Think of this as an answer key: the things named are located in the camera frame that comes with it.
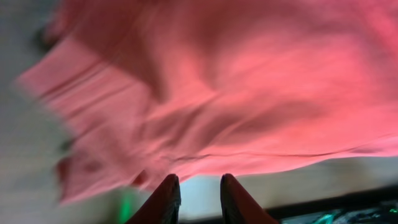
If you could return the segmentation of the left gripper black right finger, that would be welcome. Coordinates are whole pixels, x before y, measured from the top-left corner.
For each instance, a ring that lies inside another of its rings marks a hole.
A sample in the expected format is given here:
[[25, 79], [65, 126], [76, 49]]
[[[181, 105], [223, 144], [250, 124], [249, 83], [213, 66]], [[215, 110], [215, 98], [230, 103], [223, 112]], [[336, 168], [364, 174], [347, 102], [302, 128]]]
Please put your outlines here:
[[220, 194], [225, 224], [279, 223], [265, 212], [232, 174], [222, 176]]

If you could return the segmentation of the orange red t-shirt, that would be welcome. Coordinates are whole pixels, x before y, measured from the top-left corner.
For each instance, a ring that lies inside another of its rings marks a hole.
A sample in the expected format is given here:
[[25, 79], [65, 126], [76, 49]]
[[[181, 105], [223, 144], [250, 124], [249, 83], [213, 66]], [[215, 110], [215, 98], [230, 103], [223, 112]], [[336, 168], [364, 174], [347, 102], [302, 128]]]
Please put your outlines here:
[[397, 155], [396, 1], [61, 1], [45, 41], [63, 202]]

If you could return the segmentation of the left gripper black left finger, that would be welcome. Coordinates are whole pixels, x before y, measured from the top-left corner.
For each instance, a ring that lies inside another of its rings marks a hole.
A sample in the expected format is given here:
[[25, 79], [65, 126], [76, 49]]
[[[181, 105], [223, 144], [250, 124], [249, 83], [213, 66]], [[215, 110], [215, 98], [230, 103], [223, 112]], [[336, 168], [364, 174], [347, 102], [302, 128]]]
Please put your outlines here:
[[180, 205], [178, 176], [169, 174], [126, 224], [178, 224]]

